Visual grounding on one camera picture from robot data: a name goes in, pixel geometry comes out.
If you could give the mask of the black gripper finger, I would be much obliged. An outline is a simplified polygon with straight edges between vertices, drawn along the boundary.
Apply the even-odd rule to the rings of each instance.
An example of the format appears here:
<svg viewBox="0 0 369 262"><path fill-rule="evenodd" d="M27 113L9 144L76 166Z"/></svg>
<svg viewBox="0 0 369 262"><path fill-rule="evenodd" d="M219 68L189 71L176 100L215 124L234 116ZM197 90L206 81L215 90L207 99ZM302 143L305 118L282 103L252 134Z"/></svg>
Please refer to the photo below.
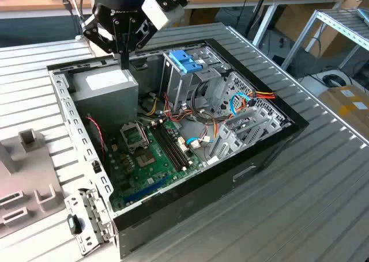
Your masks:
<svg viewBox="0 0 369 262"><path fill-rule="evenodd" d="M82 23L82 34L105 53L114 54L115 58L117 58L119 62L120 68L124 70L125 40L123 39L123 36L120 33L119 28L116 26L116 24L113 21L111 21L110 24L112 24L113 28L113 34L111 35L111 39L109 37L105 37L103 34L99 32L99 24L97 17L95 16L95 14L91 14Z"/></svg>
<svg viewBox="0 0 369 262"><path fill-rule="evenodd" d="M130 54L142 49L156 32L157 28L148 19L139 23L135 18L130 18L124 47L125 70L129 68Z"/></svg>

